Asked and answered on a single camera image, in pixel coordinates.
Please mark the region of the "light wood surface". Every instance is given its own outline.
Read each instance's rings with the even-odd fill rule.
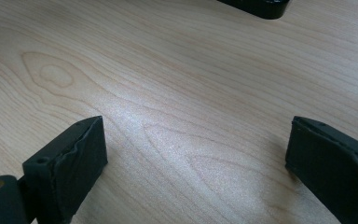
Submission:
[[[358,1],[0,0],[0,175],[96,115],[73,223],[338,223],[284,155],[294,115],[358,139]]]

